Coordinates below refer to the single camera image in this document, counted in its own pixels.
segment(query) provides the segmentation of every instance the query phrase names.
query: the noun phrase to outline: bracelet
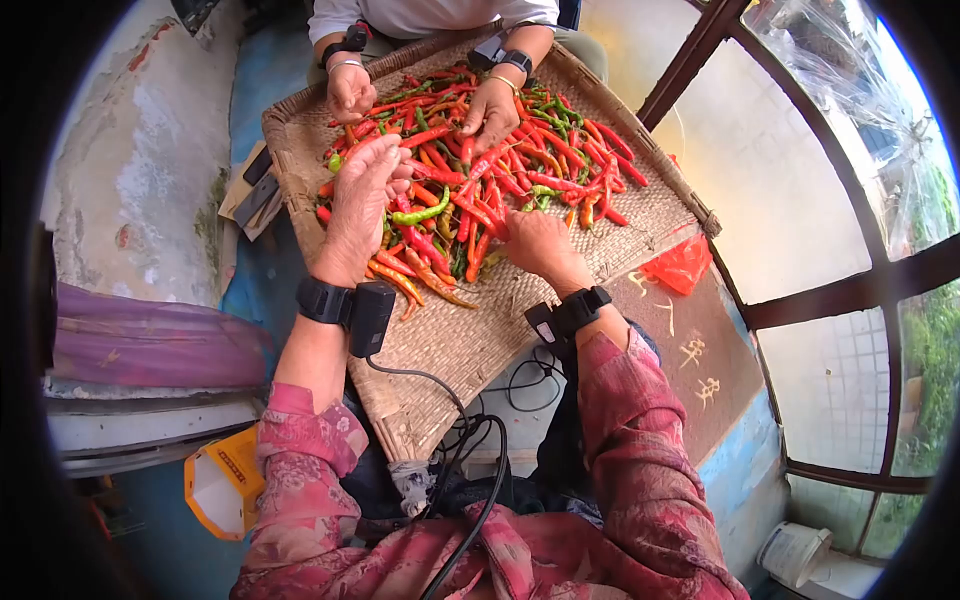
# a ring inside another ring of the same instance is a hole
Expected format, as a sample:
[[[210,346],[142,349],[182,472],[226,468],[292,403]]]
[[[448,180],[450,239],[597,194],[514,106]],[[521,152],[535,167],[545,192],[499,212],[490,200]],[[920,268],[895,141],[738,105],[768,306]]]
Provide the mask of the bracelet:
[[[339,60],[326,68],[326,74],[329,75],[330,73],[333,73],[333,69],[337,68],[342,64],[352,64],[353,66],[358,66],[361,69],[366,68],[364,67],[363,62],[360,62],[359,60],[354,60],[354,59]]]
[[[503,77],[502,75],[490,75],[490,76],[487,78],[487,80],[489,81],[489,80],[491,80],[491,79],[498,79],[498,80],[500,80],[501,82],[503,82],[504,84],[509,85],[509,86],[510,86],[510,89],[514,91],[514,97],[515,97],[515,98],[519,98],[519,97],[520,97],[520,90],[516,88],[516,85],[514,85],[514,82],[510,81],[510,80],[507,79],[506,77]]]

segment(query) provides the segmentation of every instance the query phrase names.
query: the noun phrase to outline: purple cloth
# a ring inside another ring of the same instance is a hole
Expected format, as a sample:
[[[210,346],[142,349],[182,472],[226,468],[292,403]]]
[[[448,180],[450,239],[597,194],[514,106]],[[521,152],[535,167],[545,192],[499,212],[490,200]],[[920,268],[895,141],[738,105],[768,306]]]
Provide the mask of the purple cloth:
[[[234,388],[266,382],[270,334],[215,308],[96,294],[58,283],[52,375],[121,385]]]

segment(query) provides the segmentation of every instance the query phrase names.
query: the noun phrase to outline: white shirt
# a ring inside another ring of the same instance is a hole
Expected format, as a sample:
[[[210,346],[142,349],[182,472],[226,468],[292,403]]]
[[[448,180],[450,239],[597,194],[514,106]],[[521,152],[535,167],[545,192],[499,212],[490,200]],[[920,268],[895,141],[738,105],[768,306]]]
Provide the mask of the white shirt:
[[[473,29],[503,17],[503,26],[530,21],[556,25],[557,0],[314,0],[310,43],[345,32],[364,19],[385,36],[417,39]]]

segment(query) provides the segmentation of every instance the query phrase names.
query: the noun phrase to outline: white bucket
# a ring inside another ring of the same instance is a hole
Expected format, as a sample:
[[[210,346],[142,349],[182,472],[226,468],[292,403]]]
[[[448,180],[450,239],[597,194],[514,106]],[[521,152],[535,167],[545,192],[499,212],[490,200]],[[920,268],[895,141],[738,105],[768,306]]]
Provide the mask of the white bucket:
[[[799,588],[826,556],[833,541],[829,529],[782,522],[760,546],[756,563],[785,586]]]

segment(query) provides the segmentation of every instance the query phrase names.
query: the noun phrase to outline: red floral jacket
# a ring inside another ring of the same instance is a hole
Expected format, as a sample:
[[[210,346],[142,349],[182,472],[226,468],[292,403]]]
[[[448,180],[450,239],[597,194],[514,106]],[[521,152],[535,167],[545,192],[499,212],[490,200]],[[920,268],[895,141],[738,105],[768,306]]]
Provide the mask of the red floral jacket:
[[[604,527],[496,505],[437,598],[749,598],[724,566],[704,486],[686,457],[686,412],[631,329],[579,352],[586,460]],[[417,598],[472,527],[419,521],[350,547],[360,509],[340,487],[368,440],[343,405],[315,416],[309,390],[275,383],[260,422],[267,489],[231,598]]]

